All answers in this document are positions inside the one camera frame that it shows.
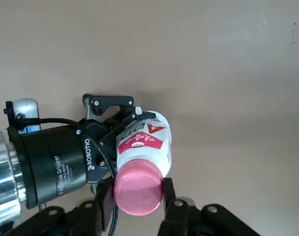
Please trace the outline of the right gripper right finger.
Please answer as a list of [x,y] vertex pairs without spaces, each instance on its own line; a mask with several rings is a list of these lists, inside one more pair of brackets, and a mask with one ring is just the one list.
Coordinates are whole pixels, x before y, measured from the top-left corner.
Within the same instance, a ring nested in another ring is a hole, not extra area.
[[176,197],[171,178],[163,179],[165,217],[159,236],[259,236],[251,227],[219,204],[202,209]]

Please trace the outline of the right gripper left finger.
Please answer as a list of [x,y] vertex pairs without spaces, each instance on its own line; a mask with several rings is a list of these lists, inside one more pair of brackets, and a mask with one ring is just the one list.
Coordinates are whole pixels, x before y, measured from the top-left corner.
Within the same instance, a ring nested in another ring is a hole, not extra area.
[[50,206],[5,232],[7,236],[100,236],[116,234],[118,206],[113,196],[114,178],[102,180],[95,198],[86,200],[69,212]]

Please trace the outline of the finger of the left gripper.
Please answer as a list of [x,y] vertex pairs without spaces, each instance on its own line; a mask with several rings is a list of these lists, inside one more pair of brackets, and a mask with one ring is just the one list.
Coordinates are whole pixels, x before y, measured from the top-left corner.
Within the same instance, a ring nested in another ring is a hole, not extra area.
[[101,147],[99,151],[102,156],[101,160],[104,162],[104,166],[108,168],[112,177],[116,177],[118,171],[116,149],[111,147]]
[[[85,121],[88,132],[95,136],[100,145],[116,141],[131,123],[156,118],[154,112],[143,111],[134,106],[134,98],[126,95],[98,95],[86,93],[82,97],[85,106]],[[110,107],[119,107],[114,115],[100,122],[102,116]]]

